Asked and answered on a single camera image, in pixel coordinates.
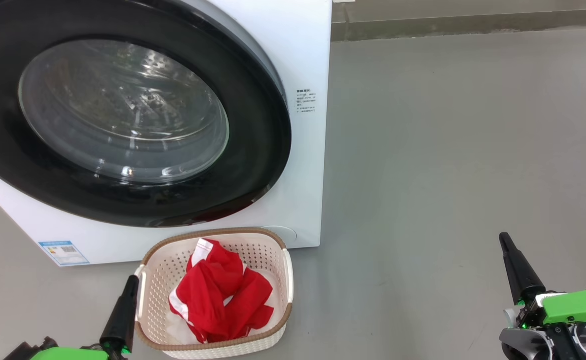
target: green cover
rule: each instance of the green cover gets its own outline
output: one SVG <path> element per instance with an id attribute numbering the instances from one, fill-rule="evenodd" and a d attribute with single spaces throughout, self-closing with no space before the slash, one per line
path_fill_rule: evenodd
<path id="1" fill-rule="evenodd" d="M 546 312 L 544 324 L 586 322 L 586 290 L 542 300 Z"/>
<path id="2" fill-rule="evenodd" d="M 108 354 L 99 350 L 54 347 L 37 353 L 31 360 L 107 360 Z"/>

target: perforated basket wall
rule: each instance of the perforated basket wall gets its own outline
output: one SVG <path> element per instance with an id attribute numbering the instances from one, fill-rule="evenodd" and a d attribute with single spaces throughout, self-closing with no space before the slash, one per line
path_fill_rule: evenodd
<path id="1" fill-rule="evenodd" d="M 168 297 L 186 274 L 186 264 L 200 238 L 217 240 L 238 253 L 251 269 L 266 272 L 276 299 L 272 328 L 242 339 L 211 344 L 179 344 L 167 333 Z M 293 267 L 284 242 L 263 228 L 227 228 L 171 237 L 154 246 L 142 260 L 135 329 L 152 349 L 176 359 L 219 359 L 266 350 L 280 341 L 293 308 Z"/>

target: washing machine door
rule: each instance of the washing machine door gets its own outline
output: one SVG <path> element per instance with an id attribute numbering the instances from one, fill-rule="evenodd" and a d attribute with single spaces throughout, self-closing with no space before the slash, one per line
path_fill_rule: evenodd
<path id="1" fill-rule="evenodd" d="M 179 1 L 0 0 L 0 178 L 105 223 L 226 217 L 291 150 L 266 69 Z"/>

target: basket handle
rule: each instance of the basket handle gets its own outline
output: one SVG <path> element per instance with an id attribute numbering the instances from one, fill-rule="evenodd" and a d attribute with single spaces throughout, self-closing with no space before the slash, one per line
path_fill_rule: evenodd
<path id="1" fill-rule="evenodd" d="M 288 303 L 293 304 L 293 289 L 295 281 L 293 281 L 293 261 L 291 261 L 291 254 L 287 249 L 282 249 L 284 253 L 284 260 L 286 261 L 286 283 L 288 288 Z"/>
<path id="2" fill-rule="evenodd" d="M 135 322 L 140 322 L 142 317 L 142 309 L 144 308 L 144 295 L 146 294 L 145 288 L 147 287 L 147 272 L 144 271 L 147 265 L 140 265 L 135 270 L 135 276 L 139 278 L 139 296 L 137 299 L 137 311 L 135 312 Z"/>

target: blue and white sticker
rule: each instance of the blue and white sticker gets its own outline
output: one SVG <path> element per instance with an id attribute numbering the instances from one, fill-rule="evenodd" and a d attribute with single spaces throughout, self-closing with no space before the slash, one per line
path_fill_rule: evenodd
<path id="1" fill-rule="evenodd" d="M 71 241 L 49 241 L 39 246 L 61 267 L 89 264 L 87 258 Z"/>

